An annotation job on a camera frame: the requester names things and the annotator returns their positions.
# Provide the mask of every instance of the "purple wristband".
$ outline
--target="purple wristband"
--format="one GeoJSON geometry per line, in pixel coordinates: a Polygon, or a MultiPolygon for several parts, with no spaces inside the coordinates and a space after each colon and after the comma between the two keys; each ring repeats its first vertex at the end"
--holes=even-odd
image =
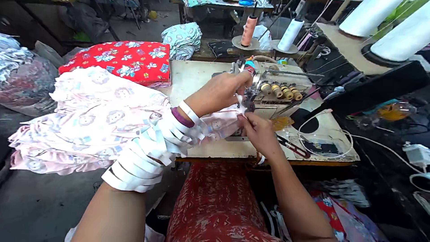
{"type": "Polygon", "coordinates": [[[183,124],[185,127],[192,128],[194,127],[194,122],[186,120],[179,112],[178,108],[174,107],[172,108],[172,114],[178,120],[181,124],[183,124]]]}

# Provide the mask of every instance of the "sewing table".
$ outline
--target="sewing table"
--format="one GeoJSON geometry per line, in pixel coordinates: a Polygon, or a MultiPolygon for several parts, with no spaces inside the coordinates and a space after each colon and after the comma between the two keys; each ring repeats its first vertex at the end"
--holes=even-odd
{"type": "MultiPolygon", "coordinates": [[[[160,88],[159,90],[170,97],[172,106],[177,106],[182,100],[199,90],[211,79],[213,73],[229,71],[231,63],[172,60],[170,66],[172,85],[170,87],[160,88]]],[[[292,65],[280,65],[280,69],[303,72],[301,68],[292,65]]],[[[300,107],[312,111],[320,106],[322,102],[321,97],[316,99],[308,98],[300,104],[300,107]]],[[[331,140],[340,146],[339,151],[347,151],[351,144],[345,134],[340,132],[341,127],[333,115],[328,113],[318,116],[317,119],[319,121],[318,129],[313,133],[303,134],[303,136],[308,140],[331,140]]],[[[302,147],[295,128],[288,126],[281,131],[277,131],[277,134],[288,139],[298,147],[302,147]]],[[[312,154],[310,158],[304,159],[295,154],[292,150],[284,146],[281,147],[291,164],[346,166],[360,160],[354,149],[352,149],[346,157],[342,158],[330,159],[312,154]]],[[[257,151],[250,141],[219,140],[211,142],[208,145],[196,146],[189,149],[188,157],[183,161],[199,161],[201,158],[217,161],[223,160],[224,158],[231,158],[237,161],[255,163],[257,160],[256,155],[257,151]]]]}

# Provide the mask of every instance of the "white thread spool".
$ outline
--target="white thread spool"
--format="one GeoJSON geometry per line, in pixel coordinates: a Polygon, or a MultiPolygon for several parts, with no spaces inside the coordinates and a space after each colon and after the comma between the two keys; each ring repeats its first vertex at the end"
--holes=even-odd
{"type": "Polygon", "coordinates": [[[369,36],[401,2],[402,0],[364,0],[342,22],[339,29],[355,36],[369,36]]]}
{"type": "Polygon", "coordinates": [[[281,41],[278,44],[278,48],[284,51],[288,51],[293,44],[294,39],[297,37],[304,21],[297,21],[295,19],[291,20],[290,25],[288,25],[287,30],[282,36],[281,41]]]}
{"type": "Polygon", "coordinates": [[[430,2],[374,43],[372,53],[391,61],[405,61],[430,43],[430,2]]]}

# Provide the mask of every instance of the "thread spool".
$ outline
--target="thread spool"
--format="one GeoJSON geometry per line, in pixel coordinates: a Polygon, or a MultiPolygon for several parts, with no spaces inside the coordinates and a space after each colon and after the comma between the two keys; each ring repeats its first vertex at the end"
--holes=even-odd
{"type": "Polygon", "coordinates": [[[303,95],[297,90],[295,86],[290,86],[289,89],[293,93],[294,100],[300,101],[303,98],[303,95]]]}
{"type": "Polygon", "coordinates": [[[354,36],[369,36],[401,2],[402,0],[363,0],[339,29],[354,36]]]}
{"type": "Polygon", "coordinates": [[[272,94],[272,88],[268,84],[268,81],[262,81],[261,88],[260,88],[264,94],[270,95],[272,94]]]}
{"type": "Polygon", "coordinates": [[[287,86],[287,83],[283,82],[281,83],[281,91],[284,94],[284,97],[287,101],[291,101],[293,99],[293,93],[290,91],[290,89],[287,86]]]}
{"type": "Polygon", "coordinates": [[[290,25],[288,25],[287,30],[285,30],[284,35],[281,38],[281,41],[279,41],[278,48],[283,51],[288,51],[291,47],[291,45],[294,42],[294,39],[297,37],[301,27],[303,26],[304,21],[303,20],[291,20],[290,25]]]}
{"type": "Polygon", "coordinates": [[[245,28],[243,30],[242,39],[240,44],[243,47],[249,47],[251,44],[252,34],[254,33],[255,26],[257,25],[257,16],[255,16],[255,9],[257,8],[258,1],[255,1],[254,12],[248,16],[246,20],[245,28]]]}
{"type": "Polygon", "coordinates": [[[411,14],[370,47],[375,55],[402,62],[430,43],[430,2],[411,14]]]}
{"type": "Polygon", "coordinates": [[[275,81],[272,83],[272,91],[277,98],[280,98],[283,95],[281,88],[279,87],[278,83],[275,81]]]}

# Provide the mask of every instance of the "floor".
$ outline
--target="floor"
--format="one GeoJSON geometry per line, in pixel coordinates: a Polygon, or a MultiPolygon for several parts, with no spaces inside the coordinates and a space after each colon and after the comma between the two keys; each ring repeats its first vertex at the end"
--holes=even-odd
{"type": "MultiPolygon", "coordinates": [[[[112,27],[121,40],[162,41],[161,32],[179,24],[178,6],[168,0],[153,0],[152,9],[157,11],[157,19],[141,23],[141,30],[131,20],[113,19],[112,27]]],[[[109,33],[103,36],[103,41],[112,40],[109,33]]],[[[178,171],[166,167],[162,182],[147,193],[147,210],[166,192],[157,215],[170,215],[187,171],[187,165],[178,171]]],[[[1,241],[63,241],[69,229],[78,224],[101,184],[103,172],[100,169],[59,176],[10,171],[0,187],[1,241]]]]}

